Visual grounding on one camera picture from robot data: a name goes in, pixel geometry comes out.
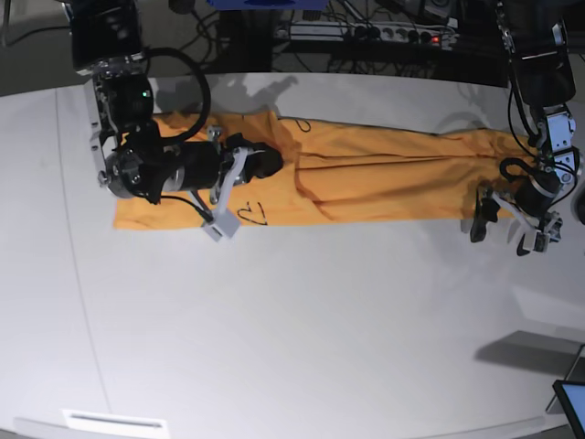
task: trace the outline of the black cable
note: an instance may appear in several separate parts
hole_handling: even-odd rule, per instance
[[[176,201],[183,201],[185,204],[191,206],[195,211],[199,214],[199,216],[205,221],[207,224],[211,224],[213,222],[213,216],[211,216],[208,212],[205,212],[202,208],[200,208],[197,204],[189,201],[188,199],[184,199],[181,197],[176,197],[174,195],[161,195],[161,199],[175,199]]]
[[[564,163],[561,162],[553,162],[553,167],[555,167],[556,169],[560,169],[561,171],[565,171],[568,172],[572,175],[575,174],[575,170],[571,167],[569,167],[569,165],[565,165]]]
[[[199,16],[199,14],[195,10],[195,8],[193,8],[191,10],[191,16],[197,21],[196,30],[198,30],[199,27],[201,27],[201,32],[203,34],[203,38],[205,38],[207,40],[207,52],[205,54],[205,57],[203,57],[200,61],[201,63],[204,63],[205,61],[207,61],[207,58],[209,58],[209,55],[211,55],[211,52],[213,51],[213,44],[212,44],[213,38],[211,38],[211,35],[209,35],[209,31],[206,28],[204,21],[201,19],[201,17]]]
[[[195,121],[195,123],[193,123],[191,128],[186,130],[184,133],[174,135],[172,137],[163,137],[161,139],[162,145],[165,146],[185,142],[197,134],[201,128],[203,128],[207,118],[209,117],[209,113],[211,112],[211,90],[209,89],[207,79],[197,63],[193,61],[188,55],[181,52],[180,50],[177,50],[176,48],[148,48],[145,51],[145,55],[149,59],[155,57],[170,57],[182,61],[191,69],[193,76],[195,76],[197,82],[199,83],[202,97],[201,113],[199,114],[199,118]]]
[[[211,23],[209,26],[215,26],[219,24],[219,20],[214,21],[213,23]],[[216,27],[216,38],[214,40],[215,44],[216,44],[216,58],[220,57],[224,51],[224,47],[221,41],[221,35],[219,34],[219,29]]]
[[[524,129],[528,133],[528,136],[536,137],[537,134],[534,131],[532,131],[532,128],[530,128],[530,125],[528,124],[527,115],[524,112],[524,104],[522,103],[522,98],[520,97],[520,91],[518,90],[518,83],[514,69],[512,68],[511,64],[508,66],[508,68],[510,69],[509,71],[510,88],[512,89],[512,93],[514,93],[514,99],[516,100],[516,107],[518,107],[518,114],[520,115],[520,120],[522,121]]]
[[[371,23],[369,22],[369,0],[366,0],[366,27],[371,27]]]
[[[201,21],[205,24],[205,22],[207,22],[212,16],[215,16],[216,14],[218,14],[218,11],[211,12],[211,13],[207,14],[206,16],[204,16],[203,18],[201,18]],[[199,28],[199,24],[197,23],[197,27],[196,27],[197,35],[195,35],[192,39],[190,39],[183,46],[181,46],[179,48],[179,50],[185,50],[189,46],[197,43],[199,41],[199,39],[204,36],[203,30],[199,31],[198,28]]]
[[[330,12],[332,14],[335,14],[335,19],[336,20],[343,21],[346,24],[346,32],[345,32],[345,34],[342,32],[342,36],[341,37],[342,37],[343,41],[345,43],[347,43],[349,40],[346,37],[344,37],[344,36],[349,35],[349,33],[351,32],[351,23],[349,22],[349,15],[347,14],[347,12],[345,12],[345,13],[336,12],[335,11],[335,8],[334,8],[334,6],[332,4],[332,2],[329,2],[328,8],[329,8],[329,10],[330,10]],[[331,71],[331,66],[333,65],[333,61],[334,61],[333,60],[333,56],[329,58],[329,61],[327,61],[327,72],[328,73]],[[335,73],[340,73],[341,72],[341,69],[344,67],[344,65],[346,64],[346,62],[347,62],[347,60],[341,60],[340,59],[339,60],[339,66],[337,67]]]
[[[563,199],[566,199],[570,194],[572,194],[575,189],[577,188],[577,185],[579,184],[579,180],[577,179],[577,173],[573,174],[573,187],[570,189],[569,192],[567,192],[565,195],[563,195],[561,198],[555,200],[553,203],[551,203],[550,206],[548,206],[548,208],[552,208],[553,206],[555,206],[556,204],[560,203]]]
[[[293,41],[293,37],[291,34],[291,28],[293,27],[293,20],[294,20],[294,14],[296,13],[295,10],[293,10],[291,12],[291,22],[289,23],[289,44],[291,44],[291,42]],[[301,59],[301,57],[299,56],[298,53],[296,52],[291,52],[294,57],[297,59],[297,61],[299,61],[299,63],[309,72],[309,73],[313,73],[313,71],[311,69],[309,69],[309,67],[304,63],[304,61]]]
[[[299,130],[301,130],[303,133],[310,133],[312,130],[312,126],[311,123],[309,121],[305,121],[304,119],[294,119],[294,121],[296,122],[296,125],[299,127]],[[305,122],[307,124],[306,128],[303,128],[301,126],[301,122]]]
[[[40,34],[42,32],[50,32],[54,30],[69,30],[69,26],[49,26],[49,27],[41,27],[39,29],[33,29],[25,34],[21,35],[20,37],[16,38],[13,41],[8,40],[8,31],[10,29],[10,10],[12,8],[12,0],[5,0],[4,1],[4,18],[2,21],[2,47],[4,48],[11,48],[14,45],[20,43],[22,40],[27,39],[28,37],[32,37],[33,35]]]
[[[331,18],[334,18],[336,21],[347,22],[347,16],[344,16],[343,14],[336,12],[331,2],[327,4],[327,11],[328,12],[323,12],[323,16],[327,18],[327,21],[331,21]]]
[[[518,136],[516,135],[516,132],[514,131],[514,126],[512,125],[512,93],[513,91],[510,91],[510,96],[508,97],[508,125],[510,127],[510,133],[512,133],[512,135],[514,136],[514,140],[516,140],[518,146],[520,146],[520,148],[522,148],[522,150],[525,153],[530,155],[532,158],[539,160],[536,155],[532,154],[524,145],[522,145],[522,143],[518,139]]]
[[[146,76],[148,76],[148,74],[150,73],[150,65],[152,64],[150,58],[146,59],[146,67],[144,68],[144,74]]]
[[[209,215],[211,216],[211,210],[207,207],[207,204],[205,204],[205,201],[202,199],[202,197],[199,195],[199,192],[196,190],[192,190],[191,191],[191,196],[195,199],[195,201],[197,203],[199,203],[199,206]]]
[[[394,19],[392,18],[392,15],[390,14],[390,12],[384,6],[377,7],[374,10],[374,12],[372,12],[372,15],[368,19],[371,20],[377,14],[384,14],[387,17],[388,21],[394,21]]]

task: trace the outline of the orange cloth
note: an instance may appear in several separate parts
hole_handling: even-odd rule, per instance
[[[184,132],[195,115],[157,121],[162,136]],[[387,128],[281,119],[274,113],[219,114],[224,135],[243,133],[278,149],[276,175],[234,187],[229,208],[244,225],[462,219],[473,215],[475,188],[499,180],[500,161],[523,157],[511,134],[490,130],[433,135]],[[194,140],[206,140],[201,130]],[[200,195],[207,200],[208,191]],[[185,203],[118,201],[114,227],[171,230],[201,225]]]

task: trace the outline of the drawn heart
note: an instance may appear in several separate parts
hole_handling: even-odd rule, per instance
[[[262,205],[260,203],[256,203],[258,205],[258,207],[260,208],[260,211],[258,210],[252,210],[252,207],[250,206],[250,202],[248,201],[246,203],[246,208],[245,209],[238,209],[238,216],[247,222],[251,222],[252,224],[257,224],[259,226],[268,226],[268,220],[266,219],[266,214],[264,213],[264,208],[262,207]]]

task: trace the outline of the electrical cable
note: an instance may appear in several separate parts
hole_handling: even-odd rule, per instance
[[[537,134],[532,131],[532,128],[530,128],[530,125],[528,124],[528,119],[527,119],[527,115],[524,112],[524,104],[522,103],[522,98],[520,97],[520,92],[518,91],[518,83],[517,83],[517,78],[516,78],[516,74],[514,72],[514,69],[512,69],[512,66],[508,66],[509,68],[509,77],[510,77],[510,88],[512,89],[512,93],[514,93],[514,99],[516,100],[516,107],[518,108],[518,114],[520,115],[520,120],[522,121],[522,124],[524,125],[524,129],[526,130],[526,132],[528,133],[529,137],[536,137]]]
[[[219,24],[220,20],[214,20],[211,23],[209,23],[208,25],[205,26],[204,23],[200,23],[197,24],[196,27],[196,31],[203,34],[204,39],[207,41],[208,44],[208,50],[212,50],[213,47],[215,46],[215,50],[216,50],[216,59],[221,55],[221,53],[223,52],[223,46],[222,46],[222,42],[221,42],[221,38],[219,36],[219,31],[218,31],[218,24]],[[213,38],[211,36],[211,34],[209,33],[209,30],[215,28],[215,33],[216,33],[216,37]],[[208,62],[204,62],[202,61],[201,64],[209,64],[213,62],[212,60],[208,61]]]
[[[13,41],[8,40],[8,30],[10,29],[10,10],[12,8],[12,0],[5,0],[4,1],[4,17],[2,21],[2,34],[0,39],[2,40],[2,46],[4,48],[11,48],[16,44],[20,43],[22,40],[27,39],[28,37],[32,37],[33,35],[40,34],[43,32],[49,32],[54,30],[69,30],[69,26],[49,26],[49,27],[40,27],[39,29],[33,29],[25,34],[21,35],[20,37],[14,39]]]
[[[214,11],[211,12],[209,14],[207,14],[206,16],[204,16],[203,18],[201,18],[201,22],[204,24],[203,26],[205,27],[205,23],[212,17],[215,16],[216,14],[218,14],[218,11]],[[212,27],[214,25],[215,22],[210,23],[209,25],[207,25],[207,28]],[[203,30],[199,31],[199,23],[197,23],[197,27],[196,27],[196,32],[197,34],[190,39],[189,41],[187,41],[183,46],[181,46],[179,48],[179,50],[185,50],[188,47],[190,47],[191,45],[197,43],[199,41],[200,38],[205,37],[204,36],[204,32]]]
[[[296,13],[296,10],[293,9],[293,11],[291,12],[291,22],[289,23],[289,44],[291,44],[291,41],[293,41],[293,37],[291,34],[291,28],[293,27],[293,20],[294,20],[295,13]],[[313,73],[313,71],[311,69],[309,69],[309,67],[304,63],[304,61],[301,59],[301,57],[299,56],[298,53],[292,52],[292,54],[297,59],[297,61],[299,61],[299,64],[301,64],[309,73]]]
[[[150,58],[143,59],[143,61],[146,62],[146,67],[144,68],[144,74],[146,76],[148,76],[148,74],[150,73],[150,66],[151,66],[152,62],[151,62]]]
[[[340,37],[342,38],[343,41],[347,42],[346,37],[349,34],[350,28],[351,28],[351,23],[349,22],[347,12],[345,12],[345,13],[336,12],[335,7],[333,6],[333,2],[331,2],[331,1],[327,4],[327,9],[329,11],[329,14],[331,14],[335,20],[343,21],[346,24],[346,33],[344,34],[343,30],[342,30]],[[346,64],[346,60],[340,59],[338,61],[339,61],[339,66],[337,66],[335,73],[340,73],[341,69]],[[331,56],[329,58],[329,60],[327,61],[327,70],[326,70],[327,73],[329,73],[331,71],[331,67],[332,67],[333,63],[334,63],[334,59],[333,59],[333,56]]]
[[[170,57],[178,59],[191,69],[191,73],[197,79],[199,87],[201,88],[202,96],[201,112],[198,119],[195,121],[195,123],[193,123],[191,128],[186,130],[184,133],[174,135],[172,137],[163,137],[161,139],[162,145],[165,146],[185,142],[197,134],[201,128],[203,128],[207,118],[209,117],[209,113],[211,112],[211,89],[209,88],[207,78],[195,61],[176,48],[147,48],[145,50],[145,55],[149,59],[155,57]]]
[[[203,38],[207,40],[207,52],[200,61],[203,64],[205,61],[207,61],[207,58],[209,58],[209,55],[211,55],[211,52],[213,51],[213,39],[211,38],[211,35],[209,35],[209,31],[207,30],[204,21],[201,19],[195,8],[191,9],[191,16],[197,21],[196,30],[201,27]]]
[[[510,91],[510,96],[508,97],[508,126],[510,127],[510,133],[512,133],[512,135],[514,136],[514,140],[516,140],[518,146],[520,146],[520,148],[522,148],[522,150],[526,154],[530,155],[535,160],[538,160],[538,157],[536,155],[532,154],[524,145],[522,145],[522,143],[518,139],[518,136],[516,135],[516,132],[514,131],[514,126],[512,125],[512,93],[513,91]]]
[[[366,27],[371,27],[372,25],[369,22],[369,0],[366,0]]]
[[[369,20],[371,20],[372,18],[374,18],[377,14],[384,14],[388,17],[389,21],[392,21],[392,16],[390,15],[390,11],[388,11],[386,9],[386,7],[384,6],[380,6],[377,7],[376,9],[374,9],[374,12],[372,12],[372,15],[368,17]]]
[[[575,172],[575,173],[573,174],[573,187],[572,187],[572,188],[569,190],[569,192],[567,192],[567,193],[566,193],[565,195],[563,195],[561,198],[559,198],[559,199],[557,199],[557,200],[553,201],[553,202],[551,203],[551,205],[550,205],[550,206],[548,206],[548,208],[550,209],[550,208],[552,208],[553,206],[555,206],[556,204],[560,203],[560,202],[561,202],[563,199],[567,199],[567,197],[568,197],[570,194],[572,194],[572,193],[575,191],[575,189],[577,188],[577,186],[578,186],[578,185],[579,185],[579,179],[577,178],[577,173]]]
[[[304,119],[294,119],[294,121],[296,122],[296,125],[299,127],[299,130],[301,130],[303,133],[310,133],[311,130],[313,129],[313,127],[311,126],[311,123],[309,121],[306,121]],[[307,124],[306,128],[303,128],[303,126],[301,125],[301,122],[304,122]]]
[[[195,211],[199,214],[199,216],[205,221],[207,224],[211,224],[213,222],[213,216],[208,213],[208,211],[203,210],[197,204],[189,201],[188,199],[184,199],[181,197],[176,197],[174,195],[161,195],[161,199],[174,199],[176,201],[182,201],[185,204],[191,206]]]
[[[331,21],[331,18],[334,18],[335,20],[345,21],[347,23],[347,16],[336,12],[331,2],[327,4],[327,12],[323,12],[323,16],[327,18],[327,21]]]
[[[337,3],[339,3],[344,8],[346,15],[350,15],[354,21],[364,21],[364,17],[356,9],[356,7],[353,6],[351,2],[349,2],[349,0],[337,0]]]

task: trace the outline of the metal bracket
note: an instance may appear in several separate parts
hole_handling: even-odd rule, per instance
[[[567,107],[563,107],[559,112],[553,112],[547,115],[548,136],[550,138],[551,152],[555,163],[562,164],[562,167],[555,167],[558,178],[564,184],[573,182],[573,173],[578,171],[577,163],[579,158],[575,156],[572,149],[572,138],[575,133],[575,119]]]
[[[513,55],[516,53],[516,47],[514,46],[512,32],[510,32],[508,24],[505,20],[504,5],[502,2],[497,3],[495,7],[495,15],[497,26],[500,29],[500,32],[502,32],[502,42],[504,43],[504,47],[510,55]]]
[[[101,137],[101,118],[98,110],[98,103],[95,97],[95,88],[93,80],[88,80],[84,86],[85,100],[87,103],[88,116],[90,118],[91,136],[90,151],[93,158],[93,164],[98,173],[98,183],[100,187],[106,187],[110,184],[110,177],[106,170],[106,159],[103,155],[103,141]]]
[[[251,150],[249,148],[236,148],[234,150],[234,162],[221,184],[217,207],[209,212],[213,217],[213,221],[203,224],[203,230],[215,242],[219,242],[223,238],[232,238],[239,229],[239,219],[228,210],[228,201],[231,189],[233,189],[239,175],[244,169],[246,158],[250,152]],[[193,202],[199,207],[202,207],[200,206],[197,197],[194,194],[190,195]]]
[[[221,145],[219,144],[219,137],[222,135],[222,133],[223,130],[219,125],[210,125],[207,128],[207,140],[218,149],[218,152],[220,152],[221,150]]]

